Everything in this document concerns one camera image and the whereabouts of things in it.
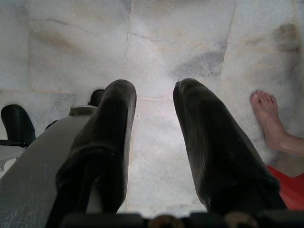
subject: floor tile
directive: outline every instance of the floor tile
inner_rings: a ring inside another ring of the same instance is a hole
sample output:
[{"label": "floor tile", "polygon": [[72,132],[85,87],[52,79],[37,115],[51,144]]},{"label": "floor tile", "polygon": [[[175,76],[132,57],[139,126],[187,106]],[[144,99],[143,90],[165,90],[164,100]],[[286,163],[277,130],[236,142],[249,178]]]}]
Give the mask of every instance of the floor tile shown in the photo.
[{"label": "floor tile", "polygon": [[216,88],[234,0],[133,4],[124,78],[138,95],[172,100],[177,81],[192,77]]},{"label": "floor tile", "polygon": [[[70,107],[74,105],[86,105],[89,95],[77,94],[51,94],[36,92],[16,92],[0,90],[0,109],[6,105],[21,105],[28,113],[34,128],[36,137],[55,120],[66,117]],[[0,139],[6,139],[3,123],[0,122]]]},{"label": "floor tile", "polygon": [[86,93],[123,74],[131,0],[32,0],[31,86]]},{"label": "floor tile", "polygon": [[283,125],[289,126],[302,77],[294,16],[290,1],[238,1],[218,87],[218,96],[266,163],[276,153],[261,143],[249,98],[256,90],[273,94]]},{"label": "floor tile", "polygon": [[[169,207],[174,214],[183,205],[200,204],[173,102],[138,99],[131,151],[128,211],[154,216]],[[185,208],[184,215],[192,211]]]},{"label": "floor tile", "polygon": [[27,0],[0,1],[0,89],[28,88]]}]

